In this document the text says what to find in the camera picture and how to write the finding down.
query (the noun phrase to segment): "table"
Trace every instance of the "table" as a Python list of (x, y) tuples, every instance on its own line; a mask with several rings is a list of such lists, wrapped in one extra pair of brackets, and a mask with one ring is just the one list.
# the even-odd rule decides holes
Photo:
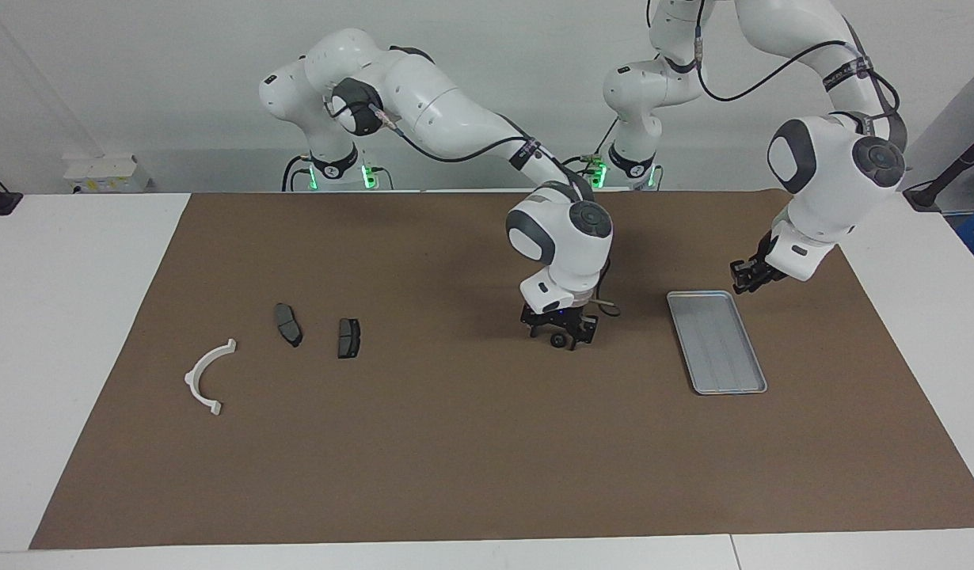
[[(0, 568), (974, 568), (974, 530), (22, 552), (187, 198), (30, 196), (0, 219)], [(900, 197), (843, 249), (974, 476), (972, 256)]]

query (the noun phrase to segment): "gray rectangular tray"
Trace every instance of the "gray rectangular tray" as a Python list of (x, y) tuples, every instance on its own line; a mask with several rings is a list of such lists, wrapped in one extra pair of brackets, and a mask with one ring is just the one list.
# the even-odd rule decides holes
[(768, 389), (732, 295), (726, 291), (671, 291), (667, 303), (695, 392), (762, 393)]

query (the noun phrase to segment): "robotic arm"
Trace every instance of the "robotic arm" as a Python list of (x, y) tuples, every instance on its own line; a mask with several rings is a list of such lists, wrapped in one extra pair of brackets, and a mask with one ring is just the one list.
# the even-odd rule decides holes
[[(609, 155), (635, 184), (660, 141), (655, 108), (708, 93), (701, 28), (715, 0), (662, 0), (650, 42), (656, 59), (610, 72), (603, 96), (618, 113)], [(766, 53), (801, 61), (823, 79), (835, 111), (788, 120), (770, 142), (769, 166), (793, 199), (747, 262), (731, 264), (734, 290), (754, 292), (787, 275), (812, 277), (867, 212), (895, 192), (906, 163), (906, 127), (849, 22), (828, 0), (736, 0), (741, 32)]]
[(539, 141), (470, 100), (429, 55), (414, 47), (381, 50), (363, 30), (343, 29), (262, 81), (260, 94), (273, 115), (305, 132), (325, 177), (335, 173), (328, 166), (343, 172), (356, 160), (350, 135), (381, 127), (440, 162), (481, 154), (508, 160), (538, 185), (505, 220), (513, 248), (545, 266), (519, 286), (528, 310), (580, 314), (592, 297), (613, 238), (592, 188)]

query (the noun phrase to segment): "brown table surface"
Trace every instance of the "brown table surface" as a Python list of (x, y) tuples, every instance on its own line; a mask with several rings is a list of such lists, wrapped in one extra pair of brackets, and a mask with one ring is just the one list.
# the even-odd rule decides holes
[[(838, 250), (737, 299), (768, 392), (690, 388), (665, 295), (729, 289), (783, 192), (601, 195), (624, 315), (574, 352), (519, 323), (518, 199), (194, 195), (31, 547), (974, 526), (974, 480)], [(183, 376), (227, 338), (213, 416)]]

